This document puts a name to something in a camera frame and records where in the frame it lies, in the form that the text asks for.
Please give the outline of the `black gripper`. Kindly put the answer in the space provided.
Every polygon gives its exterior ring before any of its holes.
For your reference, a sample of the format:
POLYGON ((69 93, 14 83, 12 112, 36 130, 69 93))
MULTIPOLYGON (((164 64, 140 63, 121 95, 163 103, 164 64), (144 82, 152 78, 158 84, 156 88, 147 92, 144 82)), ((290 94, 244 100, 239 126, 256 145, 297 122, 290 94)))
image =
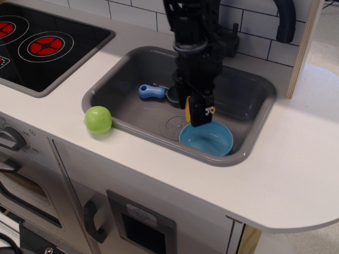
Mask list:
POLYGON ((218 42, 174 42, 173 48, 178 53, 173 79, 180 108, 185 108, 190 96, 188 106, 192 126, 208 124, 215 113, 214 79, 222 70, 223 48, 218 42))

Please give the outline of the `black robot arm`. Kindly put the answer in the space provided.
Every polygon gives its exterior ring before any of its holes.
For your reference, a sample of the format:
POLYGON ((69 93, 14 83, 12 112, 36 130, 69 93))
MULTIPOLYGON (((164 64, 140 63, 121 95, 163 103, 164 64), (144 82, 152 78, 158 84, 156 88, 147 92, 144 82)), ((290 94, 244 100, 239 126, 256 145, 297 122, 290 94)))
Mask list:
POLYGON ((206 16, 219 9, 219 1, 164 1, 173 48, 177 52, 173 74, 180 107, 193 127, 212 121, 215 110, 214 79, 222 71, 222 48, 206 16))

